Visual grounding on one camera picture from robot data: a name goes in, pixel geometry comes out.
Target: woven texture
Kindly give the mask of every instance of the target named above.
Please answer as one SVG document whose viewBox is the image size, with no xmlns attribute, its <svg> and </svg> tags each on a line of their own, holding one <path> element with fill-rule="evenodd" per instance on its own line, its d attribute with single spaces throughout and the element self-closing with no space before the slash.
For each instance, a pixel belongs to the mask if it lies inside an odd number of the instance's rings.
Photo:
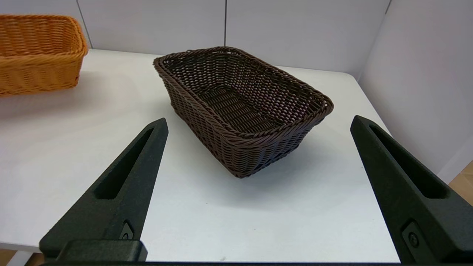
<svg viewBox="0 0 473 266">
<path fill-rule="evenodd" d="M 333 110 L 321 92 L 232 47 L 154 60 L 175 112 L 236 177 L 295 150 Z"/>
<path fill-rule="evenodd" d="M 76 86 L 87 51 L 71 17 L 0 15 L 0 97 Z"/>
</svg>

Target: basket rim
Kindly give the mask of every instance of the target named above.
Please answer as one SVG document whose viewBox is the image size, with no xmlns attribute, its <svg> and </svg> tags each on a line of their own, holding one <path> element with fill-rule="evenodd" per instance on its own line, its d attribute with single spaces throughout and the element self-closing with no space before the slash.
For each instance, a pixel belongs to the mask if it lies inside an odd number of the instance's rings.
<svg viewBox="0 0 473 266">
<path fill-rule="evenodd" d="M 305 89 L 310 89 L 313 90 L 318 96 L 323 98 L 323 100 L 327 103 L 325 106 L 321 106 L 321 108 L 315 112 L 312 112 L 308 115 L 306 115 L 303 118 L 300 118 L 294 122 L 275 127 L 270 130 L 266 131 L 261 131 L 258 133 L 247 133 L 247 132 L 240 132 L 238 130 L 235 130 L 230 124 L 226 123 L 223 121 L 223 119 L 211 108 L 205 101 L 203 101 L 200 97 L 198 97 L 192 90 L 190 90 L 187 86 L 185 86 L 179 78 L 177 78 L 173 73 L 171 73 L 164 65 L 163 61 L 170 59 L 170 58 L 175 58 L 180 55 L 188 54 L 188 53 L 200 53 L 200 52 L 209 52 L 209 51 L 219 51 L 219 50 L 224 50 L 224 51 L 234 51 L 240 53 L 242 56 L 250 59 L 250 60 L 255 60 L 258 64 L 261 64 L 264 67 L 271 68 L 275 70 L 278 74 L 286 76 L 286 78 L 293 78 L 298 81 L 299 85 L 305 87 Z M 274 135 L 275 138 L 279 138 L 281 136 L 284 136 L 286 134 L 289 134 L 292 132 L 293 128 L 300 127 L 302 124 L 312 124 L 314 122 L 319 122 L 323 120 L 327 115 L 329 115 L 333 111 L 333 102 L 328 96 L 323 94 L 322 92 L 316 90 L 312 86 L 308 85 L 307 83 L 297 79 L 296 77 L 292 76 L 291 74 L 287 73 L 286 71 L 279 69 L 273 65 L 270 65 L 269 63 L 241 50 L 238 48 L 230 47 L 230 46 L 216 46 L 213 48 L 205 48 L 205 49 L 196 49 L 196 50 L 187 50 L 185 52 L 179 52 L 179 53 L 170 53 L 165 56 L 158 57 L 154 60 L 153 62 L 155 69 L 158 71 L 159 74 L 166 74 L 168 77 L 170 77 L 175 83 L 177 83 L 178 86 L 180 86 L 183 91 L 185 91 L 189 96 L 191 96 L 194 100 L 197 101 L 201 107 L 208 112 L 213 120 L 215 120 L 215 123 L 219 124 L 222 129 L 225 131 L 231 133 L 235 137 L 243 138 L 243 139 L 259 139 L 263 137 L 267 137 L 270 135 Z"/>
<path fill-rule="evenodd" d="M 50 60 L 52 57 L 58 60 L 71 60 L 71 59 L 78 59 L 84 57 L 88 53 L 88 46 L 85 40 L 84 34 L 82 33 L 82 28 L 80 23 L 71 16 L 66 15 L 16 15 L 16 14 L 0 14 L 0 21 L 4 19 L 44 19 L 44 18 L 54 18 L 54 19 L 63 19 L 67 20 L 71 23 L 72 27 L 74 28 L 74 33 L 78 37 L 79 40 L 79 47 L 75 50 L 68 51 L 68 52 L 60 52 L 60 53 L 44 53 L 44 54 L 34 54 L 34 55 L 11 55 L 11 56 L 2 56 L 0 55 L 0 65 L 8 64 L 8 63 L 29 63 L 34 62 L 38 64 L 39 61 L 46 61 Z"/>
</svg>

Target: white wall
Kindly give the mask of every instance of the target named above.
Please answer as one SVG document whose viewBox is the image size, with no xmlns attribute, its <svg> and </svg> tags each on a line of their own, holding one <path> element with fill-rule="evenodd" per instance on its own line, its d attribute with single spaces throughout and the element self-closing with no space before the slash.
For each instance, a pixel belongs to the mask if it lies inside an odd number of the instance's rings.
<svg viewBox="0 0 473 266">
<path fill-rule="evenodd" d="M 274 64 L 358 78 L 389 0 L 228 0 L 227 45 Z"/>
<path fill-rule="evenodd" d="M 473 1 L 393 0 L 360 84 L 393 137 L 451 181 L 473 159 Z"/>
<path fill-rule="evenodd" d="M 90 46 L 84 21 L 76 0 L 0 0 L 1 14 L 59 14 L 71 16 L 80 23 Z"/>
<path fill-rule="evenodd" d="M 167 54 L 224 44 L 225 0 L 78 0 L 97 49 Z"/>
</svg>

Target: orange wicker basket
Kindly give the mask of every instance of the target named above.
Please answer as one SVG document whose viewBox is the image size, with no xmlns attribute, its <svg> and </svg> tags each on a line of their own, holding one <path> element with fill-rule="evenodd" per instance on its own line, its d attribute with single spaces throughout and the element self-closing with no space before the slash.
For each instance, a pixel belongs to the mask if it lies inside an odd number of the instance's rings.
<svg viewBox="0 0 473 266">
<path fill-rule="evenodd" d="M 71 17 L 0 15 L 0 97 L 76 86 L 87 51 Z"/>
</svg>

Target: white table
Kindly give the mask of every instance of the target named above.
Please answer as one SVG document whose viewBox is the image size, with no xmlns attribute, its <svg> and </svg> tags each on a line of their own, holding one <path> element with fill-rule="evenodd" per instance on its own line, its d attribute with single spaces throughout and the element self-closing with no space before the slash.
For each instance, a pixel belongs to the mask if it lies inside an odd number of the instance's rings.
<svg viewBox="0 0 473 266">
<path fill-rule="evenodd" d="M 76 88 L 0 98 L 0 248 L 38 241 L 149 122 L 164 156 L 141 240 L 148 260 L 399 262 L 350 134 L 385 127 L 348 74 L 281 67 L 334 111 L 286 158 L 233 177 L 174 113 L 156 55 L 91 50 Z"/>
</svg>

